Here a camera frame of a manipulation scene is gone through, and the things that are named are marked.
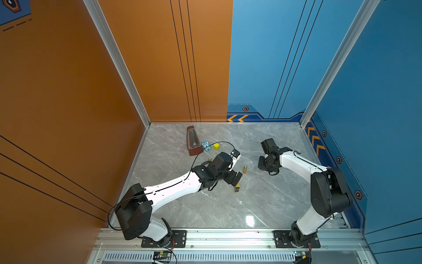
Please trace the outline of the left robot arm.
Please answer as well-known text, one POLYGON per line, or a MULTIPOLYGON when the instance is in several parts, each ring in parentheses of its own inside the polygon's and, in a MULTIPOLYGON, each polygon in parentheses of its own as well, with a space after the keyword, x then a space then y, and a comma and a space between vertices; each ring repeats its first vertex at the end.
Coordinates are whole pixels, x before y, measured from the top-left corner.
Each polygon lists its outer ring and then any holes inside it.
POLYGON ((221 152, 213 161, 203 162, 192 167, 181 177, 150 187, 132 185, 114 208, 125 240, 143 237, 154 241, 158 246, 168 246, 174 241, 174 233, 163 218, 156 218, 153 213, 164 205, 185 195, 212 191, 221 180, 236 186, 241 172, 233 167, 241 154, 234 149, 230 154, 221 152))

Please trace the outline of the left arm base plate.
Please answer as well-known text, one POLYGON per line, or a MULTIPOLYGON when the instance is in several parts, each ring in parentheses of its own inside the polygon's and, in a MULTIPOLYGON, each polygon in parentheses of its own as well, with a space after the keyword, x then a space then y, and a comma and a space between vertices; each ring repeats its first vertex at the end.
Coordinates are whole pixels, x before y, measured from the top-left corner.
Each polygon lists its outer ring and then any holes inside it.
POLYGON ((163 239, 158 242, 151 238, 143 237, 142 248, 184 248, 186 246, 186 230, 175 230, 167 234, 163 239))

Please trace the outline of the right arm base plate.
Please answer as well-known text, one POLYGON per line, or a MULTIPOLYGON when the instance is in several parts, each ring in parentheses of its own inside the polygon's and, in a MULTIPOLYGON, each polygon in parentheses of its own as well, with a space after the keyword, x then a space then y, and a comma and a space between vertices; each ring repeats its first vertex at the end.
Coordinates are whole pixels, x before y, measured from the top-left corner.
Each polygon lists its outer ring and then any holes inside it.
POLYGON ((299 230, 279 230, 273 231, 276 248, 298 248, 311 249, 321 248, 317 232, 310 235, 303 235, 299 230))

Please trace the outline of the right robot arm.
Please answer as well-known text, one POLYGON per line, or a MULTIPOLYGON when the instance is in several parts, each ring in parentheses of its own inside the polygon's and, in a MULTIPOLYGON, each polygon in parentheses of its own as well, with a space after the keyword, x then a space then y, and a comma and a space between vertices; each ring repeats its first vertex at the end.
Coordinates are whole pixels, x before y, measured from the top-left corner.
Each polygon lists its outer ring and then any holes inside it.
POLYGON ((317 231, 332 216, 353 205, 353 195, 343 172, 313 163, 288 147, 278 147, 270 138, 260 143, 266 156, 261 156, 258 168, 276 175, 286 168, 310 183, 311 207, 289 233, 292 247, 307 247, 317 237, 317 231))

